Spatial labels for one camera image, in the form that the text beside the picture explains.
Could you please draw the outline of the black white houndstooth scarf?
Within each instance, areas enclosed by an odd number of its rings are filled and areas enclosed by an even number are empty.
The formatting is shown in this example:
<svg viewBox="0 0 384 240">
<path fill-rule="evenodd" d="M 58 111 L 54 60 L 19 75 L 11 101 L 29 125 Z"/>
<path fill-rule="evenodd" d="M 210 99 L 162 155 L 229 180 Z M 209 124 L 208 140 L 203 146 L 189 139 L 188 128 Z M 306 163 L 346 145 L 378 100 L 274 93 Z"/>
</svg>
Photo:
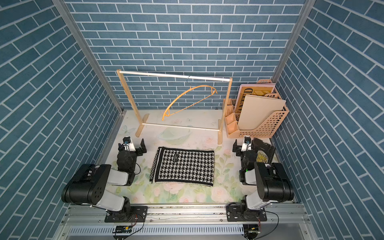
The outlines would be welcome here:
<svg viewBox="0 0 384 240">
<path fill-rule="evenodd" d="M 150 173 L 151 183 L 187 183 L 212 187 L 215 152 L 159 147 Z"/>
</svg>

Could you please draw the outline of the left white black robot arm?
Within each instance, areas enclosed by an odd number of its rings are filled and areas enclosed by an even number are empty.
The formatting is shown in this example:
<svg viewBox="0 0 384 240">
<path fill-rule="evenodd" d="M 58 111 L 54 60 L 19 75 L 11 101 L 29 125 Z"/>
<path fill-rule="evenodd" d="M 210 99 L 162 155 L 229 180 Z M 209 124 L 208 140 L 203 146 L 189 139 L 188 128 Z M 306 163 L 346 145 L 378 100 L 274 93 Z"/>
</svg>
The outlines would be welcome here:
<svg viewBox="0 0 384 240">
<path fill-rule="evenodd" d="M 128 198 L 106 190 L 107 185 L 130 186 L 137 173 L 137 157 L 147 152 L 144 140 L 136 148 L 130 137 L 123 138 L 117 156 L 118 169 L 111 165 L 83 164 L 64 187 L 61 199 L 65 203 L 90 205 L 107 210 L 116 220 L 125 220 L 132 215 Z"/>
</svg>

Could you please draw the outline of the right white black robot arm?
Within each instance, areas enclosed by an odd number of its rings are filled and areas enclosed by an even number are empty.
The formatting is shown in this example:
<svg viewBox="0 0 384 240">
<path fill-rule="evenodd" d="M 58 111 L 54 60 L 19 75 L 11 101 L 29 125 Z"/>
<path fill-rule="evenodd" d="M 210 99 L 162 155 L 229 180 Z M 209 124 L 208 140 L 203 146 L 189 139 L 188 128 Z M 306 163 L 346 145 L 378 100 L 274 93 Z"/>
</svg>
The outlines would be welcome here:
<svg viewBox="0 0 384 240">
<path fill-rule="evenodd" d="M 234 142 L 233 152 L 241 158 L 240 182 L 256 186 L 257 191 L 241 201 L 241 213 L 255 215 L 273 203 L 294 198 L 294 188 L 280 163 L 274 163 L 276 148 L 264 141 L 244 137 L 242 145 Z"/>
</svg>

